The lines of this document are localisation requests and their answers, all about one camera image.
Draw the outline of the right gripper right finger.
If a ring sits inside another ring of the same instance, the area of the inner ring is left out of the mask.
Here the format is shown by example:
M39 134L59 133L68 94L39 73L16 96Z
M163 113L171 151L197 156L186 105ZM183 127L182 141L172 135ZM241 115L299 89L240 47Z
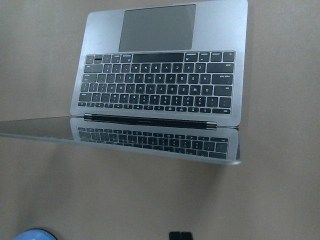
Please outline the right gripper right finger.
M181 240L193 240L193 235L191 232L183 231L180 233Z

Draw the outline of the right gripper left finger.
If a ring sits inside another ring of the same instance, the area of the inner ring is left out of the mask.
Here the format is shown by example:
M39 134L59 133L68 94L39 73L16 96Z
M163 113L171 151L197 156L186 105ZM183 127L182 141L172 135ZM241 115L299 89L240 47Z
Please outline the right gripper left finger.
M181 240L181 233L179 231L169 232L169 240Z

